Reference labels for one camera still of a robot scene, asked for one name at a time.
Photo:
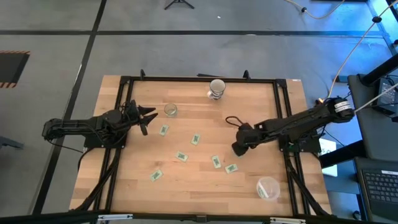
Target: tripod stand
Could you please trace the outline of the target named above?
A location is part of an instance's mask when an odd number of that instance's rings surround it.
[[[173,0],[168,6],[166,6],[164,8],[164,10],[167,10],[172,4],[174,3],[185,3],[187,4],[191,9],[194,9],[195,7],[193,7],[191,4],[189,4],[186,0]]]

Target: laptop keyboard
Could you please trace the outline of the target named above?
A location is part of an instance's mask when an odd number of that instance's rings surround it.
[[[398,175],[377,170],[363,170],[363,175],[370,200],[398,203]]]

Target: orange warning stripe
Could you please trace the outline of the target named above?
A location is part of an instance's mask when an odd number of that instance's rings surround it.
[[[0,83],[0,88],[14,88],[17,86],[16,83]]]
[[[0,50],[0,54],[30,54],[28,50]]]

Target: clear plastic cup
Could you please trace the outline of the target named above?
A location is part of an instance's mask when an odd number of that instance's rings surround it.
[[[168,103],[164,106],[164,113],[168,117],[174,117],[177,115],[177,106],[173,103]]]
[[[276,200],[280,195],[278,181],[272,177],[261,177],[257,182],[257,193],[264,200]]]

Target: white cable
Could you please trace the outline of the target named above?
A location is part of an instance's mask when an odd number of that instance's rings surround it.
[[[285,1],[290,2],[290,3],[292,3],[292,4],[295,4],[296,6],[298,6],[298,7],[301,8],[301,9],[304,8],[303,6],[297,4],[296,2],[293,2],[293,1],[291,1],[291,0],[285,0]],[[321,16],[321,17],[316,17],[316,16],[312,15],[311,13],[309,13],[307,10],[305,10],[304,12],[307,13],[310,17],[312,17],[312,18],[314,18],[314,19],[324,19],[324,18],[330,16],[330,14],[332,14],[334,11],[336,11],[336,9],[337,9],[338,7],[340,7],[345,1],[346,1],[346,0],[342,0],[342,1],[341,1],[334,9],[332,9],[328,14],[326,14],[326,15],[324,15],[324,16]]]
[[[391,3],[384,11],[382,11],[379,15],[379,17],[381,17],[390,7],[392,7],[395,3],[397,3],[398,0],[395,0],[393,3]],[[353,54],[354,50],[360,45],[360,43],[362,42],[362,40],[365,38],[366,34],[368,34],[368,32],[372,29],[372,27],[375,25],[376,23],[373,22],[373,24],[370,26],[370,28],[363,34],[361,40],[359,40],[359,42],[355,45],[355,47],[352,49],[352,51],[348,54],[348,56],[346,57],[346,59],[344,60],[343,64],[341,65],[341,67],[339,68],[339,70],[337,71],[337,74],[335,76],[335,79],[333,80],[333,83],[331,84],[330,87],[330,91],[329,91],[329,95],[327,98],[329,98],[331,96],[331,91],[333,90],[333,86],[335,85],[336,79],[338,77],[338,75],[340,74],[340,72],[342,71],[343,67],[346,65],[347,60],[351,57],[351,54]]]
[[[357,113],[358,111],[360,111],[361,109],[365,108],[367,105],[371,104],[373,101],[377,100],[378,98],[380,98],[380,96],[386,94],[388,91],[391,91],[393,88],[397,87],[398,83],[393,85],[392,87],[388,88],[386,91],[380,93],[377,97],[371,99],[369,102],[365,103],[363,106],[361,106],[360,108],[356,109],[354,112]]]
[[[331,84],[330,90],[329,90],[329,94],[328,97],[330,97],[331,95],[331,91],[333,90],[333,87],[335,85],[336,79],[338,77],[338,75],[340,75],[340,72],[342,71],[343,67],[346,65],[348,59],[351,57],[351,55],[353,54],[354,50],[361,44],[362,40],[365,39],[366,34],[368,34],[368,32],[372,29],[372,27],[375,25],[376,23],[373,22],[373,24],[369,27],[369,29],[363,34],[362,38],[359,40],[359,42],[355,45],[355,47],[351,50],[351,52],[348,54],[348,56],[346,57],[346,59],[344,60],[343,64],[340,66],[340,68],[337,71],[337,74],[335,76],[335,79],[333,79],[333,83]]]

